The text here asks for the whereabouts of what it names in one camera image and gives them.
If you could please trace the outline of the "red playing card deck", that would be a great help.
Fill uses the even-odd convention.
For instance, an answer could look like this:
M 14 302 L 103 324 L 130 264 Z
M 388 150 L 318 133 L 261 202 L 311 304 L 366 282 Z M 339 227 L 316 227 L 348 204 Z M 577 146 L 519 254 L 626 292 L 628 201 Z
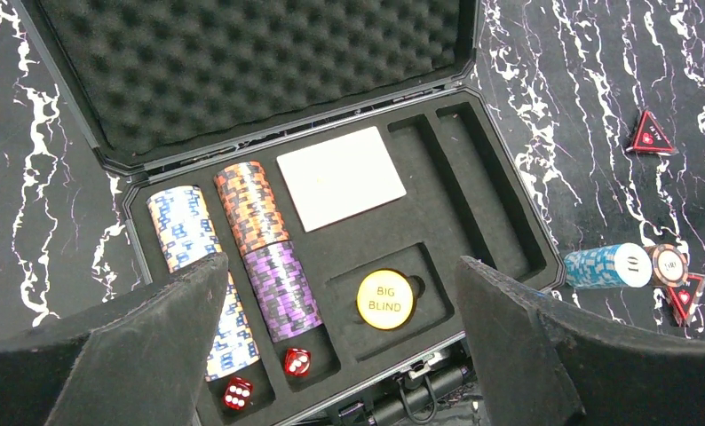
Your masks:
M 407 194 L 375 126 L 282 154 L 277 163 L 307 232 Z

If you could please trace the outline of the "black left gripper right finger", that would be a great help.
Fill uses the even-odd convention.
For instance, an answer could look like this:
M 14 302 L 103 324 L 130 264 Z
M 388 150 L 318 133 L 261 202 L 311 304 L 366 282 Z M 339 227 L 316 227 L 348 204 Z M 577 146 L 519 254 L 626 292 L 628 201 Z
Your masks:
M 705 425 L 705 341 L 616 323 L 478 259 L 457 303 L 494 425 Z

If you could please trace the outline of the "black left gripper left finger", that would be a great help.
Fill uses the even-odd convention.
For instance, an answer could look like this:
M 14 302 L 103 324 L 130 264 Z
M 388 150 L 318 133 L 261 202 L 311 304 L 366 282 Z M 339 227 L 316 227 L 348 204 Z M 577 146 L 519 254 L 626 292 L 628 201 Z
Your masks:
M 224 301 L 218 253 L 0 340 L 0 425 L 187 425 Z

